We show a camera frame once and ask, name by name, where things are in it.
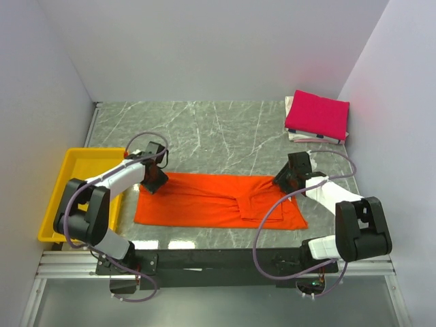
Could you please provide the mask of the orange t shirt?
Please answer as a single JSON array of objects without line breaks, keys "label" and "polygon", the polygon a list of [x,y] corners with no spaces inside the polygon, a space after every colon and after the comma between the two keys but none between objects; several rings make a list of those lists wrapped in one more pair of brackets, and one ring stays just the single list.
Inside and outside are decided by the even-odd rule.
[{"label": "orange t shirt", "polygon": [[296,198],[269,209],[285,194],[272,176],[170,172],[168,182],[150,194],[140,188],[134,222],[188,228],[303,230],[309,224]]}]

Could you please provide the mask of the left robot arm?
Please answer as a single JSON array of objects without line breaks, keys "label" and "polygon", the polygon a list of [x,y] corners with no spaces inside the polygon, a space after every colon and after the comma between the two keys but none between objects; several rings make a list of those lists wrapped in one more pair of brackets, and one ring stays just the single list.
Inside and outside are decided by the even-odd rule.
[{"label": "left robot arm", "polygon": [[109,228],[110,202],[135,184],[156,193],[168,182],[168,176],[159,167],[167,158],[164,145],[149,142],[145,151],[128,154],[120,164],[99,176],[71,179],[54,218],[54,231],[92,246],[111,257],[118,272],[130,273],[137,266],[135,246]]}]

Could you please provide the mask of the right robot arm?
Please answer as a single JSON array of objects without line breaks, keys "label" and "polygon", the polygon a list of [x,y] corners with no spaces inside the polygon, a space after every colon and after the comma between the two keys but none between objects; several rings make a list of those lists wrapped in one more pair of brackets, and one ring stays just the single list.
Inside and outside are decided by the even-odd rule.
[{"label": "right robot arm", "polygon": [[362,197],[339,186],[340,176],[316,171],[306,152],[290,153],[273,183],[286,194],[302,195],[334,215],[334,234],[304,240],[299,264],[308,272],[328,260],[355,262],[392,251],[392,239],[381,201]]}]

